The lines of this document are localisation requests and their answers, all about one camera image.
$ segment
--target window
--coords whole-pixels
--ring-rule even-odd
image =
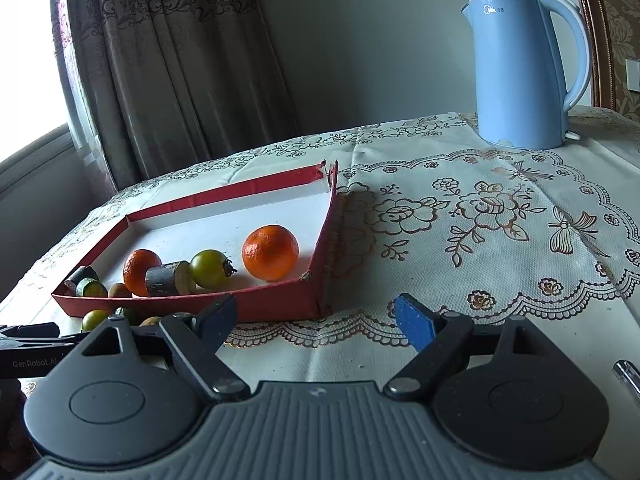
[[[66,123],[49,0],[0,0],[0,162]]]

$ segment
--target table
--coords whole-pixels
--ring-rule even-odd
[[[0,304],[4,324],[55,321],[50,298],[124,214],[212,187],[338,160],[340,216],[327,301],[313,321],[240,325],[219,357],[246,382],[375,380],[414,355],[393,298],[482,323],[524,314],[603,391],[610,424],[596,462],[640,476],[640,408],[613,363],[640,364],[640,124],[577,107],[582,134],[556,150],[496,149],[472,114],[359,126],[237,153],[143,182],[92,211]]]

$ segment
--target electric kettle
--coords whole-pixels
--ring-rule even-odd
[[[578,47],[568,91],[552,12],[567,20]],[[479,135],[526,150],[579,138],[567,131],[568,112],[589,83],[591,48],[578,7],[570,0],[468,0],[462,13],[474,33]]]

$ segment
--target orange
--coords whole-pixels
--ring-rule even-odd
[[[133,251],[122,268],[124,284],[136,296],[148,296],[146,291],[145,276],[151,267],[162,265],[160,256],[147,249],[136,249]]]
[[[255,278],[276,282],[293,269],[298,251],[298,241],[291,231],[281,225],[265,225],[242,244],[242,261]]]

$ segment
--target midea logo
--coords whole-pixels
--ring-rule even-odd
[[[492,12],[504,12],[502,7],[492,7],[491,5],[485,5],[482,10],[485,14],[491,14]]]

